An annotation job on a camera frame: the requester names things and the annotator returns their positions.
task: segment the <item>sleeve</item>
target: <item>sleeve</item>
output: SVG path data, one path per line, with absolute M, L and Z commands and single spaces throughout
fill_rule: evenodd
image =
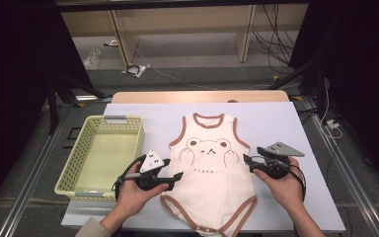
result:
M 110 232 L 94 217 L 88 219 L 88 221 L 82 226 L 76 237 L 111 237 Z

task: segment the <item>cabinet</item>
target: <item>cabinet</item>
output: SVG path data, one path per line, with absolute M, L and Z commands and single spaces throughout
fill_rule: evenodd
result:
M 115 37 L 124 66 L 133 60 L 139 36 L 169 34 L 234 33 L 239 61 L 244 62 L 248 57 L 250 32 L 273 31 L 266 13 L 270 16 L 272 8 L 278 7 L 278 28 L 299 31 L 307 6 L 299 3 L 156 8 L 66 12 L 62 16 L 72 37 Z

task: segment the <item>brown trim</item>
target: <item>brown trim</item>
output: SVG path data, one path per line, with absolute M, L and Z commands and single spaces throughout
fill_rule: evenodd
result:
M 241 230 L 242 226 L 245 224 L 246 220 L 251 215 L 252 211 L 255 208 L 255 205 L 257 204 L 257 196 L 253 196 L 253 197 L 247 199 L 242 205 L 248 205 L 249 203 L 251 203 L 251 205 L 249 206 L 249 209 L 246 211 L 245 215 L 242 217 L 242 219 L 239 222 L 238 226 L 236 226 L 236 229 L 233 232 L 233 235 L 231 237 L 236 237 L 238 235 L 238 233 Z
M 238 123 L 238 119 L 234 118 L 234 120 L 233 120 L 233 135 L 235 136 L 236 140 L 239 141 L 239 143 L 241 143 L 243 146 L 247 147 L 248 149 L 251 149 L 251 146 L 249 146 L 248 143 L 246 143 L 241 138 L 239 138 L 238 133 L 237 133 L 237 129 L 236 129 L 237 123 Z
M 206 116 L 200 115 L 199 113 L 194 113 L 194 114 L 192 114 L 192 118 L 195 121 L 195 123 L 198 124 L 199 126 L 202 126 L 204 128 L 209 129 L 209 128 L 215 128 L 215 127 L 220 126 L 221 123 L 223 123 L 223 121 L 224 121 L 224 114 L 221 114 L 220 116 L 206 117 Z M 205 124 L 201 123 L 200 121 L 198 121 L 197 118 L 202 118 L 202 119 L 220 119 L 220 121 L 219 121 L 218 124 L 215 124 L 215 125 L 205 125 Z
M 190 216 L 187 214 L 187 212 L 184 210 L 184 208 L 180 205 L 180 203 L 176 199 L 167 195 L 161 196 L 160 199 L 161 199 L 162 204 L 167 208 L 167 210 L 172 215 L 175 215 L 172 209 L 166 203 L 167 200 L 170 201 L 181 212 L 181 214 L 184 216 L 189 226 L 192 229 L 196 229 L 197 225 L 195 224 L 195 222 L 193 222 L 193 220 L 190 218 Z
M 181 134 L 175 140 L 171 141 L 169 145 L 174 146 L 178 144 L 178 142 L 180 142 L 184 138 L 184 135 L 186 134 L 186 129 L 187 129 L 187 120 L 186 120 L 186 117 L 183 117 L 183 128 L 181 130 Z
M 241 206 L 239 206 L 239 208 L 236 210 L 236 212 L 232 215 L 232 218 L 230 218 L 220 229 L 216 230 L 213 228 L 197 226 L 196 223 L 193 222 L 193 220 L 190 218 L 190 216 L 184 210 L 184 208 L 180 205 L 180 203 L 176 199 L 174 199 L 173 197 L 164 195 L 164 196 L 160 197 L 160 200 L 161 200 L 161 203 L 166 207 L 168 212 L 171 213 L 172 215 L 176 216 L 174 214 L 174 212 L 172 211 L 172 209 L 167 204 L 167 201 L 170 201 L 181 212 L 181 214 L 184 216 L 184 219 L 189 224 L 189 227 L 191 227 L 193 230 L 200 230 L 203 232 L 212 232 L 212 233 L 218 232 L 222 237 L 226 237 L 226 235 L 224 234 L 224 231 L 227 230 L 233 224 L 233 222 L 235 222 L 237 217 L 242 213 L 242 211 L 245 208 L 249 207 L 247 212 L 244 214 L 241 221 L 239 222 L 239 224 L 236 226 L 236 229 L 233 232 L 233 235 L 231 236 L 231 237 L 236 237 L 237 234 L 239 233 L 240 229 L 245 224 L 246 220 L 248 219 L 248 217 L 251 215 L 252 211 L 254 210 L 255 205 L 257 204 L 257 196 L 252 196 L 252 197 L 248 198 L 247 200 L 245 200 L 242 203 Z

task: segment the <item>white table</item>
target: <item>white table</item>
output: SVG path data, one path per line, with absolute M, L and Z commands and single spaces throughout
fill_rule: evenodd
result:
M 238 118 L 238 134 L 251 146 L 267 147 L 281 141 L 303 152 L 297 157 L 307 179 L 305 205 L 325 232 L 345 231 L 341 217 L 323 179 L 299 117 L 290 102 L 275 103 L 196 103 L 196 104 L 109 104 L 105 115 L 142 116 L 145 131 L 142 154 L 149 149 L 161 157 L 169 157 L 169 142 L 181 132 L 182 116 L 199 113 L 204 116 L 227 114 Z M 160 176 L 166 176 L 166 168 Z M 241 232 L 279 232 L 292 230 L 293 225 L 284 209 L 273 199 L 269 189 L 254 177 L 258 203 Z M 90 216 L 102 219 L 114 201 L 83 201 L 73 199 L 66 210 L 62 225 L 81 227 Z M 124 229 L 143 231 L 190 231 L 182 221 L 172 217 L 158 197 L 151 199 L 136 215 L 123 223 Z

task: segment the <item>yellow plastic basket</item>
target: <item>yellow plastic basket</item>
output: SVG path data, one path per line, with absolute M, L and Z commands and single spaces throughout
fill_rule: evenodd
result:
M 54 191 L 70 198 L 115 199 L 112 186 L 140 156 L 141 117 L 88 117 Z

